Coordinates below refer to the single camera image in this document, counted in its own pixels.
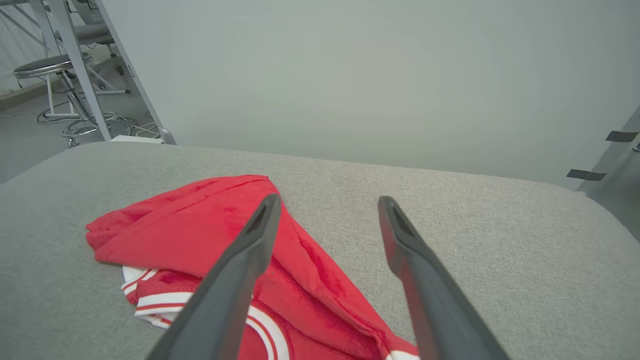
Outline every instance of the gray felt surface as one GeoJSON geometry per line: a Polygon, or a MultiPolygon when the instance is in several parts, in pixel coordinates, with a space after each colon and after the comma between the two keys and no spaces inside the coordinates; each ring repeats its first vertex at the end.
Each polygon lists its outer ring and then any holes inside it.
{"type": "Polygon", "coordinates": [[[391,329],[413,340],[384,258],[380,195],[402,206],[513,359],[637,359],[640,244],[581,193],[530,181],[272,154],[92,143],[0,192],[7,359],[141,359],[162,330],[133,318],[121,269],[84,226],[213,176],[263,174],[391,329]]]}

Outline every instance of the white wall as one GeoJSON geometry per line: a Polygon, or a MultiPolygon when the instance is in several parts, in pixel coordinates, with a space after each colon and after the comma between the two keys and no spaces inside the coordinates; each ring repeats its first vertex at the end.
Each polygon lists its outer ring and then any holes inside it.
{"type": "Polygon", "coordinates": [[[640,103],[637,0],[103,2],[182,145],[576,189],[640,103]]]}

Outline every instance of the white stripe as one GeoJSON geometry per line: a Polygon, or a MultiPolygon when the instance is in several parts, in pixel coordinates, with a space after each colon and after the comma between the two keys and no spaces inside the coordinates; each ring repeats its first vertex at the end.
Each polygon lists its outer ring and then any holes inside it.
{"type": "Polygon", "coordinates": [[[135,284],[131,285],[130,287],[123,289],[124,290],[124,295],[128,295],[130,292],[134,291],[135,289],[138,288],[138,283],[136,282],[135,284]]]}
{"type": "Polygon", "coordinates": [[[260,339],[262,339],[262,342],[264,343],[264,348],[267,349],[267,360],[273,360],[273,347],[271,346],[271,342],[269,341],[269,338],[267,337],[267,334],[265,334],[265,332],[262,330],[262,327],[260,327],[258,324],[256,324],[253,320],[251,319],[246,319],[246,323],[253,328],[253,330],[255,330],[255,332],[258,333],[258,335],[260,335],[260,339]]]}
{"type": "Polygon", "coordinates": [[[278,360],[289,360],[289,346],[287,346],[287,340],[285,340],[282,331],[278,327],[278,324],[273,321],[269,315],[263,313],[256,307],[249,306],[249,316],[253,317],[259,323],[264,326],[275,345],[275,353],[278,356],[278,360]]]}
{"type": "MultiPolygon", "coordinates": [[[[137,272],[138,269],[137,268],[130,268],[128,266],[123,266],[122,267],[122,272],[125,275],[125,280],[127,278],[127,276],[131,276],[132,273],[137,272]]],[[[133,283],[133,282],[137,282],[138,280],[149,280],[153,275],[157,274],[158,270],[157,269],[145,269],[142,270],[142,272],[140,272],[138,275],[135,275],[133,277],[133,279],[127,281],[124,283],[124,285],[122,285],[120,287],[120,289],[124,289],[127,285],[133,283]]]]}
{"type": "Polygon", "coordinates": [[[147,305],[156,305],[156,304],[175,304],[175,303],[186,304],[186,302],[189,301],[189,298],[191,298],[192,295],[193,293],[178,292],[178,293],[162,293],[162,294],[143,296],[140,299],[138,299],[138,307],[143,307],[147,305]]]}
{"type": "Polygon", "coordinates": [[[134,277],[133,279],[131,279],[130,281],[125,282],[125,283],[120,287],[120,289],[124,289],[124,288],[125,288],[125,286],[128,286],[129,284],[132,284],[132,283],[134,283],[134,282],[138,281],[138,279],[140,279],[140,277],[142,277],[142,275],[143,275],[145,272],[147,272],[147,271],[145,270],[145,271],[143,271],[142,273],[140,273],[139,275],[137,275],[136,277],[134,277]]]}
{"type": "Polygon", "coordinates": [[[385,360],[420,360],[420,358],[408,352],[393,350],[385,360]]]}
{"type": "Polygon", "coordinates": [[[154,315],[161,313],[179,313],[184,306],[171,306],[171,307],[156,307],[155,309],[137,310],[133,315],[154,315]]]}
{"type": "Polygon", "coordinates": [[[163,318],[165,318],[165,319],[167,319],[167,320],[169,320],[171,322],[174,322],[175,318],[178,317],[178,313],[160,313],[158,315],[162,316],[163,318]]]}
{"type": "Polygon", "coordinates": [[[153,269],[153,270],[151,270],[151,271],[149,272],[149,274],[145,275],[145,276],[142,278],[142,280],[143,280],[143,281],[144,281],[144,280],[149,280],[153,275],[155,275],[155,274],[157,274],[157,273],[158,273],[158,270],[153,269]]]}
{"type": "Polygon", "coordinates": [[[122,267],[122,275],[124,276],[124,282],[129,282],[136,277],[140,277],[142,273],[147,271],[148,269],[134,268],[131,266],[123,266],[122,267]]]}
{"type": "Polygon", "coordinates": [[[161,327],[163,329],[169,329],[169,324],[163,323],[162,321],[158,320],[157,318],[154,318],[153,316],[143,315],[143,316],[138,316],[138,318],[142,320],[146,320],[157,327],[161,327]]]}

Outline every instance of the black tape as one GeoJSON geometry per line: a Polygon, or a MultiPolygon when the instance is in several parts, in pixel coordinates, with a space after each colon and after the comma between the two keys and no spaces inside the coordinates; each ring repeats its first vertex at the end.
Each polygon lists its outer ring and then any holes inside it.
{"type": "Polygon", "coordinates": [[[611,131],[607,136],[608,142],[632,142],[638,133],[626,133],[624,131],[611,131]]]}
{"type": "Polygon", "coordinates": [[[604,175],[607,175],[607,173],[571,169],[566,176],[589,181],[600,181],[604,178],[604,175]]]}

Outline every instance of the metal pole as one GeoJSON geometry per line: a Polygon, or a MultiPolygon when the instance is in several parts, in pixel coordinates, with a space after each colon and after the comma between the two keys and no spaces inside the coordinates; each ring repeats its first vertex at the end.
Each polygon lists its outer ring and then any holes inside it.
{"type": "Polygon", "coordinates": [[[100,79],[103,83],[104,86],[109,89],[110,91],[114,91],[114,92],[120,92],[120,93],[125,93],[124,90],[118,90],[115,88],[115,86],[113,86],[109,81],[106,81],[102,76],[100,76],[100,74],[98,74],[98,72],[96,70],[93,70],[91,68],[88,69],[96,78],[100,79]]]}
{"type": "Polygon", "coordinates": [[[136,75],[136,72],[134,71],[133,67],[131,66],[131,61],[129,60],[129,57],[127,55],[127,51],[125,51],[125,48],[122,45],[122,42],[120,41],[120,38],[118,37],[118,33],[116,32],[116,29],[113,27],[113,23],[111,22],[111,19],[109,18],[109,13],[104,8],[104,4],[102,3],[102,0],[95,0],[95,3],[98,5],[98,8],[100,9],[100,13],[102,14],[102,18],[104,19],[104,23],[107,24],[107,27],[109,28],[109,32],[111,33],[111,36],[113,37],[113,40],[115,41],[116,46],[118,47],[118,50],[120,51],[120,55],[125,60],[125,64],[127,65],[127,68],[129,68],[129,73],[131,74],[131,77],[133,78],[134,83],[136,83],[136,87],[138,87],[138,91],[140,92],[140,95],[142,96],[142,99],[145,101],[145,105],[147,105],[147,108],[149,109],[149,112],[151,113],[151,117],[154,119],[154,122],[158,126],[158,132],[160,132],[160,136],[162,136],[162,140],[166,144],[176,145],[175,139],[173,138],[173,135],[169,132],[169,130],[167,130],[165,127],[163,127],[162,122],[160,121],[160,118],[158,117],[154,107],[151,105],[151,102],[149,101],[149,98],[147,96],[145,88],[142,86],[142,83],[140,82],[140,79],[138,79],[138,77],[136,75]]]}
{"type": "Polygon", "coordinates": [[[51,77],[47,74],[47,97],[49,98],[49,113],[55,114],[53,107],[53,92],[51,91],[51,77]]]}
{"type": "Polygon", "coordinates": [[[109,129],[107,128],[107,124],[102,116],[102,110],[100,109],[98,98],[96,98],[95,92],[93,92],[89,73],[84,66],[82,52],[80,51],[80,45],[78,44],[76,34],[74,33],[74,27],[71,23],[71,16],[68,12],[67,4],[64,0],[49,0],[49,7],[51,7],[51,12],[53,13],[53,17],[58,25],[60,37],[62,38],[62,42],[65,44],[65,49],[67,49],[67,54],[69,55],[71,64],[74,66],[76,76],[80,82],[84,96],[86,96],[86,101],[89,103],[89,107],[91,108],[95,121],[98,123],[102,137],[104,138],[104,141],[109,141],[111,140],[111,135],[109,134],[109,129]]]}
{"type": "Polygon", "coordinates": [[[4,10],[0,9],[0,14],[4,15],[4,17],[6,17],[10,22],[12,22],[13,25],[15,25],[16,28],[19,28],[20,30],[22,30],[25,34],[27,34],[30,38],[32,38],[33,41],[37,42],[38,44],[40,44],[40,45],[42,45],[44,47],[47,46],[39,38],[37,38],[34,34],[29,32],[29,30],[25,29],[24,26],[20,25],[20,23],[17,22],[13,17],[10,17],[9,14],[4,12],[4,10]]]}
{"type": "Polygon", "coordinates": [[[47,11],[42,4],[42,0],[29,0],[29,3],[31,4],[33,13],[36,15],[38,26],[40,26],[40,31],[42,31],[44,42],[47,44],[49,51],[53,55],[60,55],[60,48],[56,43],[56,37],[53,35],[51,23],[49,22],[49,17],[47,16],[47,11]]]}
{"type": "Polygon", "coordinates": [[[60,81],[62,81],[62,85],[65,87],[65,95],[69,99],[69,103],[74,105],[76,111],[78,112],[78,115],[80,115],[80,119],[89,120],[91,117],[90,112],[77,96],[76,92],[74,91],[74,86],[71,84],[69,79],[67,79],[63,72],[59,72],[57,73],[57,75],[60,81]]]}
{"type": "Polygon", "coordinates": [[[31,21],[35,26],[40,26],[36,20],[33,20],[33,18],[26,12],[24,12],[24,10],[18,6],[18,4],[15,3],[15,1],[12,1],[11,5],[13,5],[13,7],[18,10],[19,13],[22,14],[22,16],[24,16],[25,18],[27,18],[29,21],[31,21]]]}

